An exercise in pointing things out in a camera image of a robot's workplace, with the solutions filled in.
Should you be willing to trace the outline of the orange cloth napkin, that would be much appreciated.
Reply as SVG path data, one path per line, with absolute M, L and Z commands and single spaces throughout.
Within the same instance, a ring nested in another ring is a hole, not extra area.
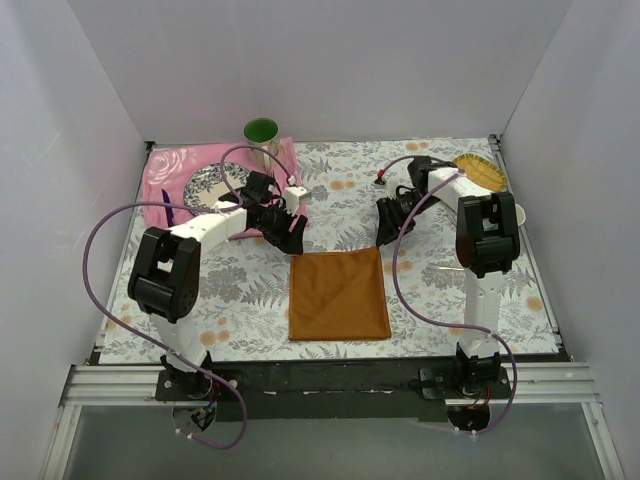
M 288 318 L 289 339 L 295 342 L 389 339 L 379 249 L 293 257 Z

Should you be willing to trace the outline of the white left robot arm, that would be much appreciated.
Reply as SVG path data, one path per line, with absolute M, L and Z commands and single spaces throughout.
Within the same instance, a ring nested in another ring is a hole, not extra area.
M 202 256 L 250 229 L 287 255 L 302 254 L 307 217 L 299 208 L 310 191 L 294 177 L 288 182 L 278 191 L 274 178 L 252 171 L 243 187 L 221 196 L 209 213 L 168 229 L 150 227 L 142 236 L 128 295 L 167 349 L 161 363 L 171 383 L 190 399 L 205 398 L 213 386 L 211 373 L 203 369 L 211 358 L 191 318 Z

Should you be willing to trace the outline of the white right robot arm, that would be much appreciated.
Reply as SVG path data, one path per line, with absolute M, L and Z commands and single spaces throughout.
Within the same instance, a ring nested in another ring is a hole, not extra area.
M 457 215 L 455 251 L 465 278 L 462 335 L 451 363 L 423 368 L 416 386 L 427 399 L 447 393 L 471 398 L 507 380 L 501 370 L 498 320 L 507 273 L 520 255 L 517 204 L 509 192 L 494 193 L 469 180 L 454 163 L 408 156 L 410 185 L 394 185 L 384 170 L 376 184 L 387 189 L 377 201 L 376 244 L 398 247 L 413 230 L 415 216 L 443 202 Z

